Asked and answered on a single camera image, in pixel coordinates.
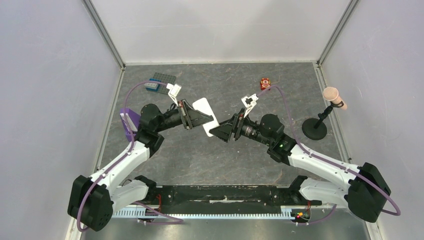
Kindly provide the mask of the white remote control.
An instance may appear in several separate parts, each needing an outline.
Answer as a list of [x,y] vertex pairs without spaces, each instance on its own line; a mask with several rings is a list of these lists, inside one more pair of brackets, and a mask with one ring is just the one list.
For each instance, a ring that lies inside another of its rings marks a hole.
[[213,137],[214,135],[210,133],[210,130],[218,127],[219,122],[214,111],[212,110],[209,101],[203,97],[196,100],[192,106],[196,111],[200,112],[206,118],[205,123],[202,124],[202,127],[208,137]]

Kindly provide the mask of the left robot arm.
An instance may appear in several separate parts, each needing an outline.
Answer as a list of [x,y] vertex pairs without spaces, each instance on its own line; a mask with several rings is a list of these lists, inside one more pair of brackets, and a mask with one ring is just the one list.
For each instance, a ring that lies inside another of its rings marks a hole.
[[108,165],[89,177],[80,175],[72,184],[67,214],[80,225],[96,232],[102,230],[113,214],[137,201],[152,204],[157,198],[154,182],[137,177],[120,183],[139,165],[149,160],[161,147],[161,131],[182,125],[185,129],[217,126],[216,116],[203,97],[189,104],[180,100],[164,113],[153,103],[140,112],[139,125],[128,146]]

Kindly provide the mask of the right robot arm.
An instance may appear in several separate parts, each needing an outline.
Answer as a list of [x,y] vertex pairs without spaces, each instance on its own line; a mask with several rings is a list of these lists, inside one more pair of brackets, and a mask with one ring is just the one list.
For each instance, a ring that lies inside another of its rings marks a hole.
[[356,217],[375,223],[391,194],[378,168],[368,162],[359,166],[315,152],[285,134],[284,128],[275,114],[266,114],[260,122],[253,122],[240,112],[226,121],[214,121],[205,131],[208,136],[225,142],[230,138],[246,137],[264,144],[274,161],[324,179],[317,181],[301,177],[299,185],[288,191],[293,203],[302,204],[306,200],[332,203],[348,207]]

